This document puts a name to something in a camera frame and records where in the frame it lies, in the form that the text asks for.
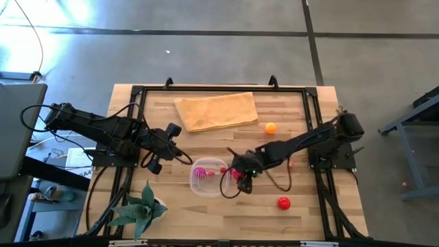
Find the grey metal stand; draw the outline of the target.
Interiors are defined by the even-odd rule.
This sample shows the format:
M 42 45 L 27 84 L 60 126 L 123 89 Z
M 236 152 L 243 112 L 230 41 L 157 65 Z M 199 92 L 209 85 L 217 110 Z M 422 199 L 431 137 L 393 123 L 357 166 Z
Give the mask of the grey metal stand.
M 412 103 L 412 109 L 378 129 L 397 131 L 414 179 L 415 189 L 402 200 L 439 196 L 439 86 Z

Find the white paper sheet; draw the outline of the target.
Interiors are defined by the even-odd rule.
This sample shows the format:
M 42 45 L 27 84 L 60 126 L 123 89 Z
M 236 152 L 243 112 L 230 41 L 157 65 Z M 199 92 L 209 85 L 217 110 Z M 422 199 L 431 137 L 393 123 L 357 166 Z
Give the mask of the white paper sheet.
M 69 148 L 65 169 L 87 179 L 91 179 L 93 175 L 92 160 L 82 148 Z

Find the grey side table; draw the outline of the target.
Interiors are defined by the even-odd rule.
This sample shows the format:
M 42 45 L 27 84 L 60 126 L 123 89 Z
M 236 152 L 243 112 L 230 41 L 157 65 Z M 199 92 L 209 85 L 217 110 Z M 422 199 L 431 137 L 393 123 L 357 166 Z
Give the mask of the grey side table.
M 19 174 L 39 109 L 29 109 L 21 119 L 21 111 L 42 104 L 46 84 L 0 85 L 0 180 Z

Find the yellow folded cloth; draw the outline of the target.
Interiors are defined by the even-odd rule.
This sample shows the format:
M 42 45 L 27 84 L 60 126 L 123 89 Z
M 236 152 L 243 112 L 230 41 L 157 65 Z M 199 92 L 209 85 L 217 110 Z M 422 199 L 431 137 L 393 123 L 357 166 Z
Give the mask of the yellow folded cloth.
M 180 98 L 174 105 L 187 132 L 258 122 L 254 96 L 251 92 L 202 98 Z

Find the black metal table frame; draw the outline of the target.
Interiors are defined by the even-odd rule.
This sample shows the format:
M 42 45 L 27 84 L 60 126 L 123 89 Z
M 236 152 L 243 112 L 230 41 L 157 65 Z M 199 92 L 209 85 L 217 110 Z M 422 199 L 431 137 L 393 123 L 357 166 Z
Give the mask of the black metal table frame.
M 168 90 L 151 84 L 141 96 L 145 116 L 152 127 L 181 124 L 175 99 L 230 95 L 250 91 L 259 116 L 256 123 L 189 133 L 176 139 L 180 149 L 193 160 L 203 157 L 230 162 L 231 148 L 236 153 L 275 140 L 288 140 L 314 127 L 319 121 L 336 116 L 339 104 L 332 86 L 282 86 L 275 91 L 264 85 L 174 84 Z M 266 123 L 275 123 L 276 134 L 267 134 Z M 155 220 L 141 239 L 156 244 L 161 239 L 214 242 L 228 239 L 247 244 L 276 244 L 280 240 L 322 240 L 324 230 L 316 176 L 305 150 L 290 161 L 253 180 L 252 193 L 238 193 L 230 182 L 224 195 L 216 198 L 197 196 L 189 186 L 190 167 L 179 161 L 165 161 L 160 174 L 136 168 L 131 194 L 138 197 L 149 182 L 154 195 L 168 208 Z M 288 210 L 277 206 L 280 197 L 291 201 Z

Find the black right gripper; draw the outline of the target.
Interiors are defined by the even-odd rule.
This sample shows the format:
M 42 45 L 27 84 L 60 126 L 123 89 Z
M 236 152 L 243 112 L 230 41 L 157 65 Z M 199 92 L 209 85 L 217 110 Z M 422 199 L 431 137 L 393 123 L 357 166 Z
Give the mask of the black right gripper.
M 233 155 L 230 169 L 235 168 L 242 173 L 242 178 L 237 181 L 237 188 L 246 194 L 252 193 L 252 179 L 263 171 L 263 166 L 254 152 L 238 154 L 231 148 L 227 150 Z

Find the clear plastic tupperware container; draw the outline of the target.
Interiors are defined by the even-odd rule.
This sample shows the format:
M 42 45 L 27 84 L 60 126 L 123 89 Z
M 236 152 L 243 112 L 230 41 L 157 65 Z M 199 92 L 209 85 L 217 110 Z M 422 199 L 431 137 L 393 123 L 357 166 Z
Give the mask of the clear plastic tupperware container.
M 197 167 L 203 167 L 206 170 L 206 176 L 203 179 L 197 179 L 193 176 L 193 170 Z M 191 190 L 203 198 L 220 197 L 221 191 L 226 192 L 230 183 L 230 174 L 222 174 L 220 169 L 228 165 L 220 158 L 205 157 L 199 158 L 191 166 L 189 174 L 189 185 Z M 209 176 L 208 171 L 213 170 L 214 176 Z

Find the grey power strip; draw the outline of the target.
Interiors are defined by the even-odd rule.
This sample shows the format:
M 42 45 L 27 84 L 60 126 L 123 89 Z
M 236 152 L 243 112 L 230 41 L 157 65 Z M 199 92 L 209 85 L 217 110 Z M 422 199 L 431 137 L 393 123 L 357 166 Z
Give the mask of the grey power strip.
M 4 79 L 4 80 L 34 81 L 41 75 L 42 74 L 38 71 L 34 71 L 32 73 L 0 71 L 0 79 Z

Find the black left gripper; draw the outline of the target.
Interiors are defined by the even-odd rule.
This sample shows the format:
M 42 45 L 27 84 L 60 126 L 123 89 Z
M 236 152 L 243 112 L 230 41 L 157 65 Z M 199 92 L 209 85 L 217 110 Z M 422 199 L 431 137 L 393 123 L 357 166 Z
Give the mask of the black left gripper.
M 182 128 L 174 123 L 169 123 L 165 130 L 160 128 L 152 129 L 152 137 L 154 148 L 152 150 L 154 156 L 148 162 L 147 168 L 153 174 L 160 174 L 162 165 L 160 159 L 171 161 L 174 158 L 182 156 L 182 151 L 176 147 L 173 141 L 174 137 L 178 137 Z

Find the artificial green potted plant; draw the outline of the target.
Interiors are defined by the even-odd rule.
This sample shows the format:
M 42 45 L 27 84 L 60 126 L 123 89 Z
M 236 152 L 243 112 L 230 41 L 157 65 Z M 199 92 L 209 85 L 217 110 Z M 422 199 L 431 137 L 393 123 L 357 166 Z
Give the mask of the artificial green potted plant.
M 149 182 L 141 192 L 140 198 L 126 195 L 128 204 L 120 207 L 113 207 L 111 210 L 118 217 L 107 223 L 108 226 L 125 226 L 135 224 L 133 240 L 137 240 L 151 226 L 152 222 L 164 216 L 168 208 L 166 205 L 155 198 Z

